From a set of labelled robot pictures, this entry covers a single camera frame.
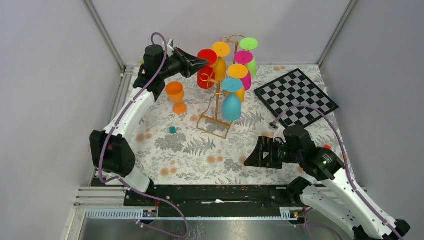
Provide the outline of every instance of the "floral tablecloth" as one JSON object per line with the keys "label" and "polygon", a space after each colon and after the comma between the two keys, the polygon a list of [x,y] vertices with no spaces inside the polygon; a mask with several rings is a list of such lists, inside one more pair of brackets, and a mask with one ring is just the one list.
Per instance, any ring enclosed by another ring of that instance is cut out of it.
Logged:
{"label": "floral tablecloth", "polygon": [[[165,91],[161,94],[135,130],[130,146],[137,158],[136,167],[146,173],[157,185],[243,185],[243,184],[289,184],[298,176],[312,183],[297,164],[285,164],[282,169],[246,167],[246,158],[255,148],[258,136],[273,137],[269,122],[275,117],[262,104],[254,89],[292,70],[299,68],[325,93],[320,69],[317,65],[260,65],[252,79],[252,87],[245,93],[242,117],[234,122],[227,139],[222,139],[197,129],[199,116],[208,108],[212,94],[197,86],[197,76],[184,78],[174,76],[166,81],[179,81],[184,86],[184,102],[187,111],[181,115],[172,111],[173,103]],[[131,86],[137,79],[135,70]],[[334,113],[328,115],[337,127]],[[210,125],[208,130],[222,131]],[[170,127],[176,133],[170,133]],[[337,139],[324,119],[306,128],[317,146],[329,145],[341,159]]]}

